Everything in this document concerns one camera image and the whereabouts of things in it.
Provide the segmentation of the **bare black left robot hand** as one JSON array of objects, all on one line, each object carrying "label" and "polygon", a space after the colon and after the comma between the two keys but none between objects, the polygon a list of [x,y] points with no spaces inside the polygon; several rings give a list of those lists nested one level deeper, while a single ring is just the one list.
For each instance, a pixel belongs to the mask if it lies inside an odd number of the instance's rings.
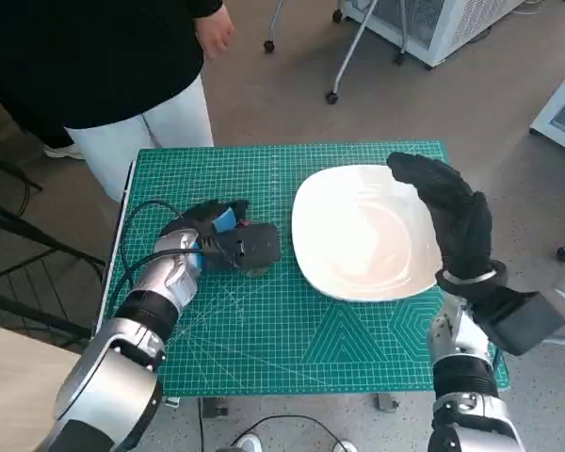
[{"label": "bare black left robot hand", "polygon": [[161,230],[160,236],[182,229],[196,230],[200,236],[231,231],[244,223],[249,205],[248,200],[220,202],[213,199],[197,203],[169,222]]}]

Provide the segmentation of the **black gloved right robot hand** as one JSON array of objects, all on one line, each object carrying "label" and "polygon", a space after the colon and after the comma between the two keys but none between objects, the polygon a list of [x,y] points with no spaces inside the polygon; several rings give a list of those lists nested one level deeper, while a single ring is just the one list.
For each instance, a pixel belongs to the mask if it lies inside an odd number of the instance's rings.
[{"label": "black gloved right robot hand", "polygon": [[392,153],[387,166],[394,178],[414,186],[430,213],[443,269],[460,280],[492,270],[492,214],[484,193],[474,191],[443,161]]}]

